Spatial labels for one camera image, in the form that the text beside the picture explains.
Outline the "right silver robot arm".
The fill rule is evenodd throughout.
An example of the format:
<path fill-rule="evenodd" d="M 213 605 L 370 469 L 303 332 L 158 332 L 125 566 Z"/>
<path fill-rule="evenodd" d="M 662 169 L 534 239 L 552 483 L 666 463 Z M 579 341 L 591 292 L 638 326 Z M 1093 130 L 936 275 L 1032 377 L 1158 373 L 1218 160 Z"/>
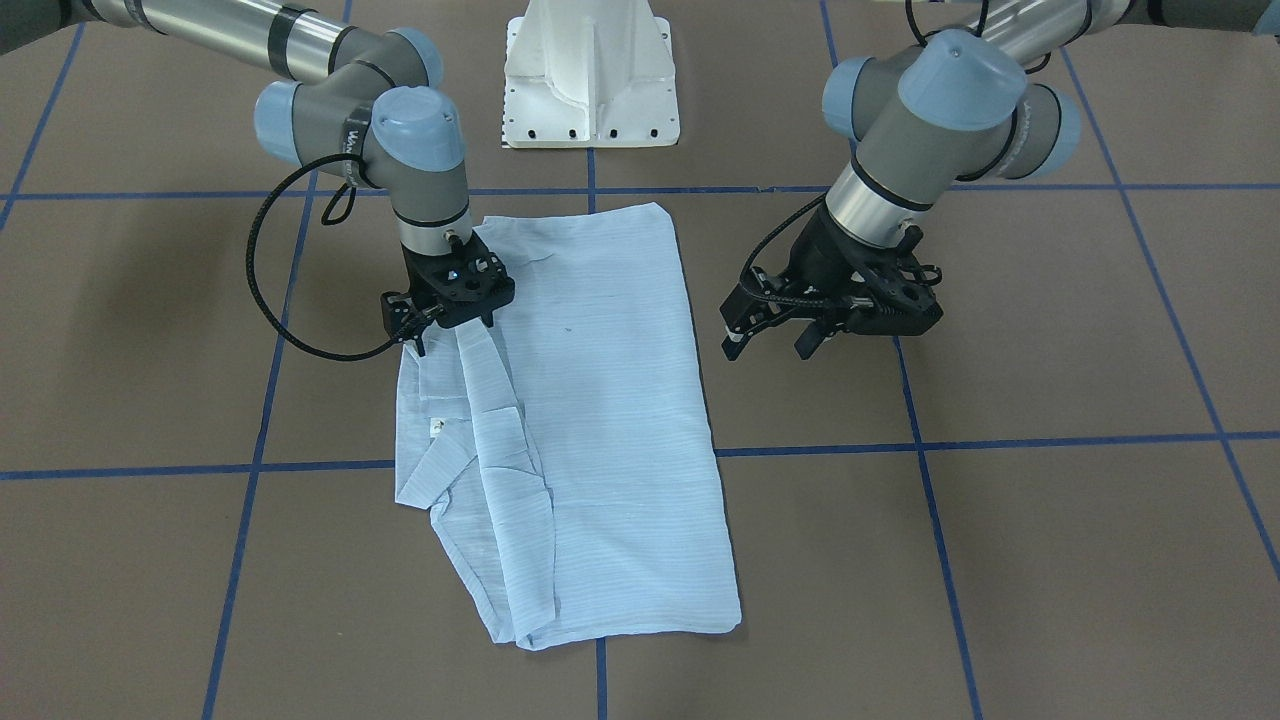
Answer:
<path fill-rule="evenodd" d="M 259 96 L 259 143 L 352 188 L 385 190 L 410 287 L 384 300 L 388 332 L 493 323 L 515 282 L 471 215 L 460 114 L 440 91 L 443 63 L 413 28 L 375 35 L 275 1 L 5 1 L 3 51 L 81 22 L 182 38 L 271 70 Z"/>

